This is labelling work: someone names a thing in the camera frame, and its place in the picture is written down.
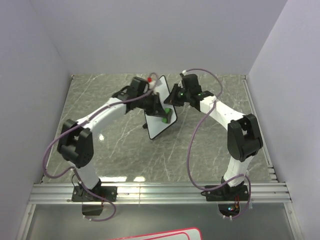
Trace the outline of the green whiteboard eraser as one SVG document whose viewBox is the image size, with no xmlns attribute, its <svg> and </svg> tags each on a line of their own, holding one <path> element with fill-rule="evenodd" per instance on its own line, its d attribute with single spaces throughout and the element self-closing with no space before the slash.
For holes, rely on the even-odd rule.
<svg viewBox="0 0 320 240">
<path fill-rule="evenodd" d="M 172 117 L 172 109 L 171 108 L 165 108 L 164 109 L 165 116 L 162 118 L 162 122 L 165 124 L 169 124 L 171 122 L 171 117 Z"/>
</svg>

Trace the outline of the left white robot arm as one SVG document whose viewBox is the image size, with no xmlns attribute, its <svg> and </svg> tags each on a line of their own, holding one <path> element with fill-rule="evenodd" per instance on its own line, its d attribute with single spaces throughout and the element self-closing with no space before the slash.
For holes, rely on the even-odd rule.
<svg viewBox="0 0 320 240">
<path fill-rule="evenodd" d="M 129 85 L 115 92 L 92 113 L 76 121 L 68 119 L 64 122 L 57 151 L 69 162 L 79 183 L 85 185 L 83 195 L 89 201 L 96 201 L 101 196 L 101 180 L 91 164 L 96 136 L 128 112 L 141 109 L 148 136 L 155 139 L 177 119 L 175 109 L 164 103 L 169 94 L 165 76 L 156 80 L 135 76 Z"/>
</svg>

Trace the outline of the small white whiteboard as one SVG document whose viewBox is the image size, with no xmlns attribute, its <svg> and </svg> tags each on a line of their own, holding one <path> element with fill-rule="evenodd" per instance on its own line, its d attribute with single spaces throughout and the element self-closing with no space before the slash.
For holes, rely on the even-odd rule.
<svg viewBox="0 0 320 240">
<path fill-rule="evenodd" d="M 144 111 L 144 128 L 147 129 L 151 140 L 154 140 L 178 120 L 175 107 L 165 103 L 169 95 L 170 89 L 167 78 L 162 75 L 154 89 L 155 103 Z"/>
</svg>

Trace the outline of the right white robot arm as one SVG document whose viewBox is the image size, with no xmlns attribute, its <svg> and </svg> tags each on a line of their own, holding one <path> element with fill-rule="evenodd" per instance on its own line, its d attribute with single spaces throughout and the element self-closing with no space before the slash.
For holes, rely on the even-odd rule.
<svg viewBox="0 0 320 240">
<path fill-rule="evenodd" d="M 263 140 L 255 115 L 243 114 L 224 104 L 218 95 L 202 90 L 198 76 L 187 70 L 180 73 L 181 81 L 175 84 L 164 100 L 165 104 L 180 107 L 188 103 L 203 113 L 203 118 L 196 125 L 199 129 L 204 120 L 211 117 L 226 129 L 227 149 L 230 155 L 229 164 L 221 183 L 212 188 L 204 188 L 191 183 L 203 192 L 220 192 L 226 200 L 238 195 L 240 187 L 247 178 L 249 164 L 263 147 Z"/>
</svg>

